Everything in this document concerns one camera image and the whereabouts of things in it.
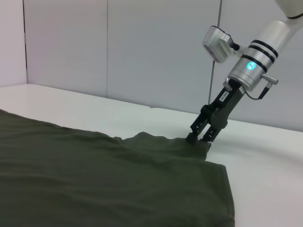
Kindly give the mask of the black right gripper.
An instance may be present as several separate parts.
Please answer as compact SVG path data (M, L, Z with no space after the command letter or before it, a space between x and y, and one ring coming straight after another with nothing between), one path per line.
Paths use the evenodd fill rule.
M213 142L220 131L226 127L230 113L244 96L240 90L241 83L229 80L228 85L231 88L230 91L224 87L211 104L202 107L200 115L190 126L192 131L186 137L189 144L197 142L198 136L207 124L210 124L210 127L202 137L202 141L205 142Z

